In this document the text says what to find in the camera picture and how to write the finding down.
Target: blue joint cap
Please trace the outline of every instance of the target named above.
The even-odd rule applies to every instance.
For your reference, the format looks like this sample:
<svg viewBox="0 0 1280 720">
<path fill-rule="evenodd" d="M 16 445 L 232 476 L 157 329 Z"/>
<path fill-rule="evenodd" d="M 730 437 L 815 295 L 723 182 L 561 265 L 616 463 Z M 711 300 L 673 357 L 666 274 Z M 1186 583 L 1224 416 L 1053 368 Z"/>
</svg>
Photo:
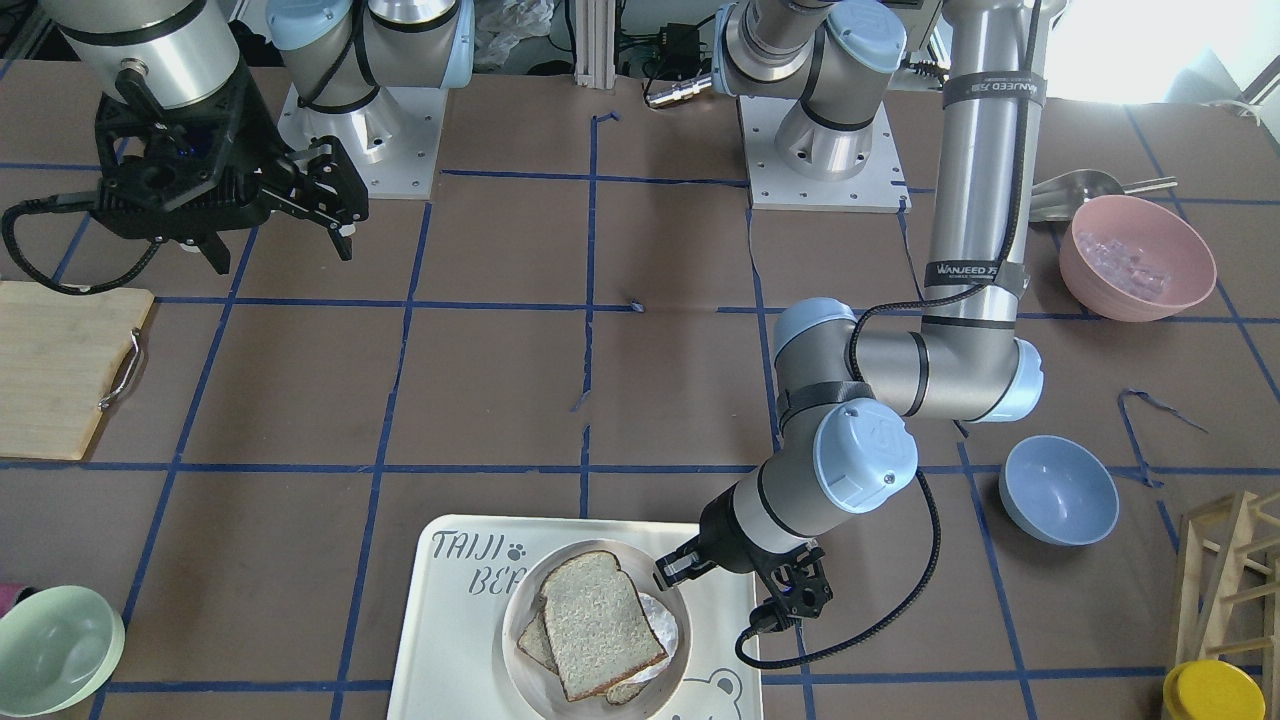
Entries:
<svg viewBox="0 0 1280 720">
<path fill-rule="evenodd" d="M 881 73 L 897 70 L 906 51 L 902 20 L 877 0 L 845 0 L 827 15 L 827 28 L 859 63 Z"/>
<path fill-rule="evenodd" d="M 773 360 L 777 361 L 782 348 L 806 329 L 820 325 L 828 320 L 855 320 L 854 311 L 844 302 L 832 297 L 810 297 L 801 300 L 787 307 L 778 322 L 773 324 L 773 342 L 777 350 Z"/>
<path fill-rule="evenodd" d="M 269 0 L 266 26 L 276 50 L 306 47 L 351 12 L 351 0 Z"/>
<path fill-rule="evenodd" d="M 444 65 L 444 79 L 440 81 L 440 87 L 466 87 L 471 82 L 475 46 L 475 3 L 474 0 L 458 0 L 458 24 L 453 29 L 453 49 L 449 50 L 449 63 Z"/>
<path fill-rule="evenodd" d="M 724 50 L 724 24 L 728 23 L 728 12 L 732 9 L 733 4 L 731 3 L 721 5 L 721 9 L 716 10 L 716 41 L 712 44 L 712 90 L 731 97 L 733 92 L 724 82 L 724 64 L 730 61 L 728 53 Z"/>
<path fill-rule="evenodd" d="M 1044 372 L 1041 370 L 1041 356 L 1036 346 L 1021 338 L 1018 343 L 1018 370 L 1009 389 L 995 407 L 974 423 L 1012 423 L 1021 420 L 1036 409 L 1041 391 L 1044 389 Z"/>
<path fill-rule="evenodd" d="M 890 406 L 859 397 L 832 409 L 813 438 L 813 469 L 827 500 L 845 512 L 869 512 L 911 484 L 915 438 Z"/>
</svg>

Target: black strap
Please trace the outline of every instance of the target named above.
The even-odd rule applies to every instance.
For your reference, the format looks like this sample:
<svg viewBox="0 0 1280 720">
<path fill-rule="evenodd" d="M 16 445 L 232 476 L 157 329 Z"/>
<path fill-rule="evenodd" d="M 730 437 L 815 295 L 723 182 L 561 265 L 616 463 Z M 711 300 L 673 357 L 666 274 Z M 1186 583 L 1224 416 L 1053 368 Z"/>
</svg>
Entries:
<svg viewBox="0 0 1280 720">
<path fill-rule="evenodd" d="M 993 260 L 940 260 L 924 266 L 924 287 L 993 284 L 1019 300 L 1030 284 L 1021 263 Z"/>
<path fill-rule="evenodd" d="M 376 87 L 378 81 L 374 79 L 374 69 L 369 67 L 369 50 L 365 47 L 365 14 L 369 13 L 369 8 L 365 3 L 357 3 L 356 17 L 355 17 L 355 38 L 356 38 L 356 64 L 360 65 L 360 76 L 365 78 L 370 86 Z"/>
<path fill-rule="evenodd" d="M 813 97 L 813 91 L 818 88 L 818 74 L 822 70 L 822 55 L 827 51 L 827 31 L 818 28 L 813 38 L 813 56 L 809 59 L 809 77 L 804 81 L 804 90 L 800 92 L 800 101 Z"/>
<path fill-rule="evenodd" d="M 347 102 L 346 105 L 317 105 L 312 102 L 307 105 L 307 108 L 311 108 L 316 113 L 324 113 L 326 115 L 346 115 L 347 113 L 355 113 L 356 110 L 372 102 L 374 99 L 378 97 L 378 94 L 381 92 L 381 90 L 383 88 L 380 87 L 370 88 L 367 95 L 365 95 L 360 100 L 353 100 L 351 102 Z"/>
<path fill-rule="evenodd" d="M 942 106 L 984 97 L 1018 97 L 1044 106 L 1044 78 L 1030 70 L 988 70 L 954 77 L 942 86 Z"/>
<path fill-rule="evenodd" d="M 786 428 L 791 418 L 819 405 L 838 405 L 859 397 L 876 397 L 872 386 L 854 380 L 814 383 L 796 391 L 782 391 L 778 396 L 778 428 Z"/>
<path fill-rule="evenodd" d="M 915 341 L 915 355 L 920 363 L 920 374 L 915 379 L 915 398 L 911 400 L 911 407 L 902 414 L 904 418 L 910 418 L 920 411 L 920 405 L 924 405 L 924 391 L 929 387 L 929 350 L 924 346 L 924 336 L 916 332 L 906 334 Z"/>
<path fill-rule="evenodd" d="M 99 47 L 146 45 L 152 40 L 173 35 L 174 32 L 187 27 L 192 20 L 200 17 L 200 13 L 205 12 L 205 4 L 206 0 L 192 0 L 175 14 L 160 20 L 156 24 L 138 29 L 125 29 L 120 32 L 88 32 L 67 27 L 60 23 L 58 29 L 63 31 L 63 35 L 70 37 L 72 40 L 83 42 L 84 45 L 96 45 Z"/>
<path fill-rule="evenodd" d="M 433 31 L 433 29 L 435 29 L 438 27 L 444 27 L 444 24 L 447 24 L 449 20 L 452 20 L 453 15 L 458 14 L 458 6 L 460 5 L 462 5 L 462 3 L 454 3 L 453 6 L 451 6 L 445 12 L 440 13 L 438 17 L 431 18 L 430 20 L 424 20 L 424 22 L 412 23 L 412 24 L 397 23 L 397 22 L 389 20 L 389 19 L 379 15 L 378 13 L 369 13 L 369 15 L 371 18 L 374 18 L 375 23 L 378 23 L 378 24 L 383 26 L 384 28 L 387 28 L 389 31 L 393 31 L 393 32 L 429 32 L 429 31 Z"/>
</svg>

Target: yellow lid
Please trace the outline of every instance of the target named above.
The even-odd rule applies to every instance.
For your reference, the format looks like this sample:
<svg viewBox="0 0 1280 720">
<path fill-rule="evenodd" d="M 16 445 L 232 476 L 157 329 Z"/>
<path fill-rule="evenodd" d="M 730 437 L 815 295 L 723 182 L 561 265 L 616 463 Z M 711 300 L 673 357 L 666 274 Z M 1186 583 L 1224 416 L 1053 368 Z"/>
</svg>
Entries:
<svg viewBox="0 0 1280 720">
<path fill-rule="evenodd" d="M 1176 720 L 1262 720 L 1262 691 L 1243 670 L 1220 660 L 1194 660 L 1165 680 L 1165 705 Z"/>
</svg>

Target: blue tape line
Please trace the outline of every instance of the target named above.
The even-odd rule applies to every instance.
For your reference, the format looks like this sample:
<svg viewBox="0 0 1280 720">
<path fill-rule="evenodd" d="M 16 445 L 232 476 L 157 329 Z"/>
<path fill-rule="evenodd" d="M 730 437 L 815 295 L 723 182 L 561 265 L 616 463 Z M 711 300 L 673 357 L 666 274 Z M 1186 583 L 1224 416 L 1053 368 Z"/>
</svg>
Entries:
<svg viewBox="0 0 1280 720">
<path fill-rule="evenodd" d="M 588 201 L 586 201 L 586 318 L 582 324 L 582 395 L 579 396 L 577 404 L 573 405 L 573 411 L 576 413 L 582 404 L 586 401 L 588 393 L 591 392 L 591 352 L 593 341 L 595 340 L 595 202 L 596 191 L 599 187 L 598 182 L 598 167 L 600 161 L 599 151 L 599 127 L 600 123 L 607 120 L 617 120 L 618 114 L 611 111 L 608 115 L 593 115 L 591 117 L 591 158 L 590 158 L 590 176 L 588 183 Z"/>
<path fill-rule="evenodd" d="M 173 296 L 156 296 L 154 300 L 160 305 L 223 305 L 227 302 L 223 297 L 173 297 Z"/>
<path fill-rule="evenodd" d="M 67 266 L 72 264 L 72 256 L 76 255 L 79 242 L 84 240 L 84 231 L 88 229 L 88 223 L 92 219 L 88 213 L 84 213 L 79 227 L 76 228 L 76 234 L 72 236 L 72 241 L 67 245 L 67 252 L 63 254 L 63 259 L 58 263 L 58 269 L 54 270 L 54 275 L 50 278 L 55 283 L 63 282 L 63 274 L 67 272 Z"/>
<path fill-rule="evenodd" d="M 1280 402 L 1280 387 L 1276 387 L 1276 379 L 1271 374 L 1271 369 L 1267 368 L 1266 361 L 1262 359 L 1262 354 L 1258 352 L 1258 346 L 1253 342 L 1253 336 L 1249 334 L 1249 329 L 1240 322 L 1240 314 L 1235 310 L 1235 304 L 1231 302 L 1231 296 L 1226 293 L 1226 287 L 1222 281 L 1217 281 L 1217 291 L 1222 296 L 1222 301 L 1226 302 L 1226 311 L 1231 314 L 1236 320 L 1236 327 L 1240 328 L 1240 334 L 1244 336 L 1244 343 L 1249 346 L 1249 352 L 1253 354 L 1253 361 L 1258 364 L 1258 369 L 1262 370 L 1263 379 L 1267 380 L 1267 386 L 1271 387 L 1271 397 Z"/>
<path fill-rule="evenodd" d="M 750 255 L 751 245 L 751 209 L 746 209 L 746 242 Z M 773 382 L 773 356 L 769 352 L 769 329 L 764 323 L 764 287 L 760 283 L 760 273 L 755 268 L 755 256 L 751 255 L 751 286 L 755 292 L 755 327 L 760 336 L 760 361 L 764 365 L 764 398 L 769 407 L 769 438 L 773 441 L 773 452 L 782 450 L 782 429 L 778 427 L 778 401 L 777 386 Z"/>
<path fill-rule="evenodd" d="M 372 465 L 294 465 L 288 462 L 179 462 L 179 473 L 355 473 L 374 471 Z"/>
<path fill-rule="evenodd" d="M 413 306 L 431 310 L 545 310 L 553 313 L 599 310 L 599 307 L 572 302 L 453 302 L 445 300 L 415 300 Z M 626 307 L 627 313 L 631 311 L 631 306 L 628 305 L 614 305 L 612 307 L 617 309 L 616 311 L 621 311 L 623 307 Z"/>
<path fill-rule="evenodd" d="M 596 176 L 600 182 L 632 182 L 643 184 L 719 184 L 726 187 L 751 187 L 744 179 L 730 178 L 640 178 L 628 176 Z"/>
<path fill-rule="evenodd" d="M 1028 680 L 1088 680 L 1114 678 L 1164 678 L 1167 670 L 1138 667 L 1064 667 L 1050 670 L 955 670 L 934 673 L 817 673 L 808 680 L 797 674 L 763 675 L 765 685 L 905 685 L 931 683 L 1007 683 Z"/>
<path fill-rule="evenodd" d="M 388 692 L 390 680 L 285 680 L 261 683 L 253 680 L 177 680 L 177 682 L 110 682 L 105 688 L 115 694 L 163 694 L 163 693 L 329 693 L 337 689 L 344 692 Z"/>
<path fill-rule="evenodd" d="M 69 173 L 96 173 L 102 168 L 99 165 L 70 165 L 60 163 L 0 163 L 0 170 L 65 170 Z"/>
<path fill-rule="evenodd" d="M 1248 477 L 1275 477 L 1280 475 L 1280 468 L 1193 468 L 1178 465 L 1157 465 L 1152 470 L 1164 475 L 1248 475 Z"/>
<path fill-rule="evenodd" d="M 385 465 L 387 473 L 406 475 L 576 475 L 577 465 Z"/>
<path fill-rule="evenodd" d="M 1142 132 L 1142 127 L 1138 124 L 1138 118 L 1134 117 L 1133 109 L 1125 105 L 1124 114 L 1126 118 L 1129 118 L 1129 124 L 1133 127 L 1134 135 L 1138 136 L 1138 142 L 1142 145 L 1142 150 L 1147 154 L 1147 159 L 1151 160 L 1151 165 L 1156 168 L 1156 174 L 1160 177 L 1165 177 L 1165 169 L 1160 167 L 1160 160 L 1156 159 L 1156 152 L 1151 149 L 1151 143 L 1147 142 L 1147 136 Z M 1175 195 L 1172 190 L 1167 190 L 1166 192 L 1169 193 L 1169 200 L 1172 201 L 1174 208 L 1178 208 L 1178 214 L 1183 215 L 1183 219 L 1185 219 L 1187 215 L 1183 214 L 1183 206 L 1178 201 L 1178 195 Z"/>
<path fill-rule="evenodd" d="M 191 405 L 187 407 L 187 416 L 182 423 L 182 432 L 178 434 L 178 445 L 173 452 L 173 461 L 170 462 L 169 471 L 165 475 L 164 486 L 160 488 L 160 497 L 156 500 L 155 512 L 151 515 L 151 527 L 147 528 L 147 539 L 142 546 L 142 555 L 138 557 L 138 568 L 133 574 L 133 583 L 129 585 L 129 596 L 124 602 L 124 609 L 120 611 L 120 618 L 125 626 L 128 626 L 133 619 L 133 610 L 137 607 L 138 596 L 142 594 L 142 583 L 146 580 L 147 569 L 151 565 L 151 553 L 155 551 L 156 538 L 160 536 L 160 525 L 164 521 L 165 510 L 169 506 L 169 497 L 173 495 L 173 486 L 178 478 L 178 465 L 182 462 L 182 454 L 187 450 L 187 441 L 191 438 L 191 428 L 195 425 L 196 414 L 200 411 L 200 401 L 205 396 L 209 377 L 212 374 L 214 360 L 218 357 L 218 348 L 221 346 L 223 336 L 227 332 L 227 323 L 230 319 L 232 309 L 236 306 L 232 301 L 236 299 L 236 293 L 239 292 L 241 281 L 244 278 L 244 269 L 248 268 L 248 259 L 253 251 L 253 243 L 256 241 L 257 228 L 253 228 L 248 233 L 248 241 L 244 243 L 239 264 L 236 266 L 236 275 L 232 278 L 230 288 L 227 291 L 227 302 L 223 305 L 223 314 L 218 320 L 218 329 L 214 331 L 214 338 L 209 345 L 209 354 L 205 356 L 205 365 L 200 372 L 200 379 L 196 382 L 196 389 L 192 393 Z M 90 708 L 88 720 L 100 720 L 102 707 L 106 702 L 106 693 L 108 691 L 105 689 L 100 689 L 96 693 L 93 706 Z"/>
<path fill-rule="evenodd" d="M 800 655 L 809 655 L 809 648 L 804 643 L 804 624 L 796 623 L 796 650 Z M 818 720 L 818 703 L 813 700 L 813 673 L 809 670 L 809 664 L 800 664 L 800 692 L 804 693 L 804 716 L 805 720 Z"/>
<path fill-rule="evenodd" d="M 855 314 L 865 311 L 865 307 L 854 307 Z M 739 314 L 739 315 L 753 315 L 755 313 L 764 313 L 765 315 L 780 315 L 786 311 L 786 307 L 745 307 L 741 305 L 721 305 L 716 309 L 717 313 L 722 314 Z M 886 316 L 897 318 L 919 318 L 922 315 L 920 310 L 886 310 L 881 313 Z"/>
<path fill-rule="evenodd" d="M 282 305 L 302 307 L 403 307 L 403 300 L 342 300 L 307 297 L 238 297 L 237 305 Z"/>
<path fill-rule="evenodd" d="M 518 179 L 563 179 L 588 181 L 591 176 L 581 173 L 521 173 L 515 170 L 440 170 L 442 176 L 461 176 L 471 178 L 518 178 Z"/>
<path fill-rule="evenodd" d="M 591 489 L 591 425 L 582 428 L 582 455 L 581 470 L 577 475 L 577 516 L 590 518 L 590 489 Z"/>
<path fill-rule="evenodd" d="M 1088 680 L 1106 678 L 1164 678 L 1167 669 L 1160 666 L 1139 667 L 1068 667 L 1062 670 L 1028 670 L 1030 680 Z"/>
<path fill-rule="evenodd" d="M 991 528 L 987 525 L 987 511 L 982 507 L 982 496 L 978 492 L 978 480 L 974 478 L 973 468 L 969 465 L 969 450 L 965 443 L 957 442 L 956 450 L 960 452 L 960 462 L 964 465 L 965 479 L 969 480 L 969 498 L 973 501 L 973 511 L 978 518 L 978 529 L 982 532 L 982 543 L 987 551 L 987 565 L 991 566 L 991 579 L 996 585 L 996 597 L 1000 601 L 1000 614 L 1005 620 L 1005 633 L 1009 635 L 1009 651 L 1014 656 L 1014 667 L 1018 670 L 1018 684 L 1023 688 L 1023 702 L 1027 705 L 1028 720 L 1038 720 L 1036 714 L 1036 700 L 1032 697 L 1032 687 L 1027 682 L 1027 665 L 1023 662 L 1023 650 L 1018 643 L 1018 629 L 1014 626 L 1014 612 L 1009 605 L 1009 594 L 1005 592 L 1005 580 L 1000 574 L 1000 562 L 996 559 L 996 543 L 991 539 Z"/>
<path fill-rule="evenodd" d="M 106 470 L 106 471 L 159 471 L 168 470 L 170 462 L 64 462 L 54 460 L 5 460 L 0 470 Z"/>
<path fill-rule="evenodd" d="M 1158 197 L 1157 202 L 1171 202 L 1172 199 Z M 1231 200 L 1226 197 L 1179 197 L 1183 205 L 1263 205 L 1277 206 L 1280 200 Z"/>
<path fill-rule="evenodd" d="M 392 424 L 396 419 L 396 404 L 399 398 L 401 379 L 404 375 L 404 356 L 408 352 L 410 334 L 413 329 L 413 293 L 417 291 L 419 277 L 422 270 L 422 256 L 426 254 L 426 237 L 431 227 L 431 204 L 422 208 L 422 222 L 417 234 L 417 251 L 413 255 L 413 268 L 410 274 L 408 292 L 404 296 L 404 319 L 401 325 L 399 356 L 396 360 L 396 380 L 390 392 L 387 393 L 387 409 L 383 413 L 383 429 L 378 438 L 378 452 L 374 459 L 374 478 L 369 486 L 369 510 L 365 518 L 365 533 L 360 541 L 360 561 L 356 565 L 356 582 L 351 591 L 351 609 L 347 614 L 347 632 L 342 641 L 342 656 L 338 660 L 338 682 L 346 682 L 351 671 L 351 653 L 356 646 L 356 630 L 360 626 L 360 609 L 365 600 L 365 578 L 369 574 L 369 556 L 374 546 L 374 529 L 378 525 L 378 501 L 381 497 L 383 473 L 387 465 L 387 447 L 390 443 Z M 333 693 L 330 706 L 330 720 L 342 719 L 343 706 L 342 688 Z"/>
<path fill-rule="evenodd" d="M 755 465 L 591 465 L 590 470 L 614 475 L 698 475 L 726 474 L 741 475 L 755 470 Z"/>
<path fill-rule="evenodd" d="M 1178 528 L 1174 525 L 1174 519 L 1169 515 L 1169 506 L 1165 505 L 1164 500 L 1157 500 L 1156 509 L 1160 510 L 1160 519 L 1165 523 L 1165 532 L 1169 533 L 1169 542 L 1174 546 L 1174 552 L 1179 552 L 1181 543 L 1178 541 Z"/>
<path fill-rule="evenodd" d="M 221 305 L 221 297 L 183 297 L 159 296 L 156 302 L 172 305 Z M 319 299 L 319 297 L 237 297 L 237 305 L 289 305 L 308 307 L 403 307 L 401 300 L 360 300 L 360 299 Z M 415 300 L 411 305 L 426 310 L 545 310 L 575 311 L 593 310 L 595 313 L 636 313 L 631 305 L 580 305 L 572 302 L 472 302 L 453 300 Z"/>
<path fill-rule="evenodd" d="M 593 123 L 595 123 L 596 120 L 604 122 L 611 119 L 616 120 L 620 118 L 614 113 L 609 113 L 608 115 L 602 115 L 599 118 L 591 118 Z M 589 174 L 522 173 L 515 170 L 440 170 L 440 174 L 474 177 L 474 178 L 557 179 L 557 181 L 579 181 L 579 182 L 598 181 L 598 182 L 620 182 L 620 183 L 641 183 L 641 184 L 719 184 L 727 187 L 750 187 L 750 183 L 748 181 L 733 179 L 733 178 L 646 178 L 646 177 L 634 177 L 634 176 L 602 176 L 596 173 L 594 164 L 591 165 L 591 172 Z"/>
<path fill-rule="evenodd" d="M 1156 168 L 1156 173 L 1161 177 L 1165 176 L 1165 170 L 1160 167 L 1160 161 L 1156 159 L 1156 154 L 1151 150 L 1151 145 L 1147 142 L 1147 137 L 1142 132 L 1142 127 L 1138 124 L 1138 118 L 1134 117 L 1133 110 L 1128 106 L 1124 109 L 1125 115 L 1129 118 L 1129 124 L 1133 126 L 1135 133 L 1138 133 L 1138 140 L 1142 142 L 1142 149 L 1146 150 L 1147 156 L 1151 159 L 1151 164 Z M 1172 190 L 1169 191 L 1169 197 L 1174 201 L 1174 209 L 1178 211 L 1184 222 L 1189 222 L 1187 218 L 1187 211 L 1183 210 L 1181 202 L 1178 200 L 1178 193 Z M 1266 361 L 1262 359 L 1262 354 L 1258 352 L 1258 346 L 1253 342 L 1253 336 L 1249 334 L 1249 329 L 1244 323 L 1240 322 L 1240 314 L 1235 309 L 1235 304 L 1231 302 L 1231 296 L 1226 292 L 1226 286 L 1222 284 L 1221 278 L 1217 281 L 1217 292 L 1222 296 L 1222 301 L 1226 304 L 1228 313 L 1235 320 L 1236 328 L 1239 328 L 1240 334 L 1244 336 L 1244 343 L 1249 346 L 1249 352 L 1253 354 L 1253 361 L 1257 363 L 1258 369 L 1262 372 L 1263 379 L 1266 379 L 1267 386 L 1271 387 L 1271 396 L 1275 397 L 1276 402 L 1280 402 L 1280 387 L 1276 386 L 1275 377 L 1271 374 L 1271 369 L 1267 368 Z"/>
<path fill-rule="evenodd" d="M 1138 479 L 1142 484 L 1155 488 L 1164 487 L 1165 483 L 1156 483 L 1151 479 L 1151 465 L 1147 459 L 1142 455 L 1142 446 L 1138 445 L 1138 434 L 1133 429 L 1133 421 L 1129 419 L 1129 409 L 1125 406 L 1124 400 L 1129 397 L 1126 392 L 1121 392 L 1116 396 L 1116 405 L 1120 407 L 1120 419 L 1124 420 L 1124 432 L 1129 436 L 1129 447 L 1133 450 L 1133 456 L 1138 461 Z"/>
</svg>

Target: black cable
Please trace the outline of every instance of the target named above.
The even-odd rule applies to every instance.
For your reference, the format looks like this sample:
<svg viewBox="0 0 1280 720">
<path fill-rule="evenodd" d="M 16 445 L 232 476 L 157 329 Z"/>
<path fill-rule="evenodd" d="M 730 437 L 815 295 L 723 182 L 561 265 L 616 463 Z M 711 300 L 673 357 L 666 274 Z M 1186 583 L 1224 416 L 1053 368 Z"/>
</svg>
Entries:
<svg viewBox="0 0 1280 720">
<path fill-rule="evenodd" d="M 746 651 L 744 651 L 742 647 L 746 644 L 746 641 L 758 634 L 753 628 L 748 628 L 737 637 L 737 643 L 733 646 L 733 653 L 737 655 L 739 660 L 758 670 L 786 670 L 787 667 L 795 667 L 797 665 L 804 665 L 805 662 L 817 662 L 826 657 L 831 657 L 837 652 L 846 651 L 855 644 L 867 642 L 873 635 L 893 624 L 895 620 L 906 612 L 906 609 L 920 597 L 920 593 L 923 593 L 924 588 L 928 587 L 929 580 L 933 579 L 933 571 L 938 568 L 938 555 L 942 552 L 942 521 L 938 518 L 937 502 L 933 500 L 933 492 L 929 491 L 929 483 L 924 479 L 924 471 L 916 470 L 915 479 L 920 483 L 920 493 L 924 495 L 924 503 L 929 509 L 929 524 L 933 527 L 933 542 L 929 546 L 929 562 L 924 566 L 924 573 L 920 574 L 920 579 L 916 580 L 911 592 L 906 593 L 902 602 L 899 602 L 897 607 L 890 610 L 888 614 L 877 620 L 874 625 L 867 628 L 847 641 L 787 660 L 759 660 L 746 655 Z"/>
<path fill-rule="evenodd" d="M 29 275 L 31 279 L 47 287 L 49 290 L 60 292 L 63 295 L 97 295 L 100 292 L 115 290 L 123 284 L 129 283 L 131 281 L 133 281 L 133 278 L 138 277 L 138 274 L 142 273 L 142 269 L 147 266 L 147 263 L 150 263 L 151 259 L 155 258 L 156 251 L 160 250 L 160 243 L 152 242 L 150 247 L 147 247 L 146 252 L 142 254 L 142 258 L 140 258 L 138 261 L 134 263 L 133 266 L 129 268 L 127 273 L 124 273 L 119 278 L 115 278 L 114 281 L 90 287 L 74 287 L 74 286 L 61 284 L 54 281 L 52 278 L 45 275 L 40 270 L 37 270 L 36 266 L 27 260 L 27 256 L 22 254 L 22 249 L 18 247 L 18 238 L 14 234 L 14 227 L 18 223 L 18 218 L 23 215 L 42 215 L 46 213 L 77 213 L 88 210 L 93 205 L 92 201 L 84 201 L 76 204 L 56 205 L 55 209 L 55 201 L 56 201 L 55 197 L 46 197 L 44 200 L 23 200 L 22 202 L 5 210 L 4 217 L 0 218 L 0 233 L 4 234 L 4 246 L 5 250 L 9 251 L 9 256 L 13 258 L 14 264 L 18 265 L 18 268 L 23 273 L 27 273 L 27 275 Z"/>
<path fill-rule="evenodd" d="M 1030 72 L 1032 61 L 1036 58 L 1036 35 L 1039 31 L 1041 3 L 1042 0 L 1036 0 L 1036 5 L 1032 6 L 1030 27 L 1027 36 L 1027 50 L 1023 55 L 1020 68 L 1023 72 Z M 1014 249 L 1014 240 L 1018 237 L 1018 219 L 1023 213 L 1023 173 L 1027 167 L 1027 115 L 1029 113 L 1030 100 L 1027 97 L 1019 97 L 1016 102 L 1018 123 L 1014 129 L 1014 168 L 1009 183 L 1009 215 L 1005 219 L 1005 240 L 1000 247 L 1000 252 L 996 255 L 997 268 L 1009 260 L 1009 254 Z M 941 305 L 951 305 L 952 302 L 968 300 L 987 287 L 988 286 L 984 284 L 975 284 L 963 292 L 947 297 L 938 297 L 934 300 L 913 300 L 908 302 L 888 302 L 868 307 L 867 311 L 858 318 L 858 322 L 854 323 L 854 333 L 849 337 L 849 369 L 852 378 L 858 382 L 864 379 L 861 368 L 858 366 L 858 338 L 861 337 L 867 320 L 869 320 L 873 315 L 890 310 L 925 310 L 929 307 L 938 307 Z"/>
<path fill-rule="evenodd" d="M 689 37 L 692 36 L 694 33 L 696 33 L 699 29 L 701 29 L 704 24 L 714 20 L 717 14 L 718 14 L 718 10 L 716 13 L 712 13 L 712 14 L 707 15 L 705 18 L 698 20 L 698 24 L 695 24 L 694 27 L 691 27 L 691 28 L 686 29 L 684 33 L 681 33 L 678 41 L 672 40 L 671 45 L 678 45 L 680 42 L 684 42 L 686 40 L 689 40 Z M 644 65 L 641 65 L 640 67 L 640 72 L 644 72 L 644 68 L 648 67 L 648 65 L 649 65 L 649 63 L 645 63 Z M 664 69 L 667 69 L 667 56 L 663 56 L 662 63 L 658 64 L 658 69 L 653 74 L 649 74 L 649 73 L 645 72 L 645 76 L 649 78 L 649 81 L 644 83 L 644 90 L 641 91 L 641 97 L 648 97 L 649 96 L 649 90 L 653 88 L 653 81 L 658 76 L 660 76 L 662 70 L 664 70 Z"/>
<path fill-rule="evenodd" d="M 0 58 L 9 56 L 10 46 L 22 35 L 22 28 L 35 8 L 36 3 L 31 0 L 13 0 L 0 4 Z"/>
<path fill-rule="evenodd" d="M 577 64 L 577 36 L 573 35 L 573 20 L 570 15 L 573 14 L 572 0 L 564 0 L 564 29 L 568 31 L 568 54 L 573 56 L 573 64 Z"/>
<path fill-rule="evenodd" d="M 324 74 L 321 74 L 320 79 L 316 81 L 316 87 L 315 90 L 311 91 L 310 95 L 303 97 L 302 91 L 298 90 L 298 108 L 306 108 L 311 105 L 312 102 L 315 102 L 316 97 L 320 97 L 324 90 L 329 87 L 329 82 L 333 81 L 333 76 L 338 74 L 338 69 L 342 68 L 342 64 L 344 61 L 347 61 L 347 55 L 351 54 L 351 49 L 356 46 L 357 33 L 364 32 L 365 27 L 364 17 L 365 17 L 364 0 L 353 0 L 351 4 L 351 32 L 347 33 L 347 42 L 343 44 L 342 51 L 338 53 L 338 58 L 334 59 L 333 64 L 325 68 Z"/>
</svg>

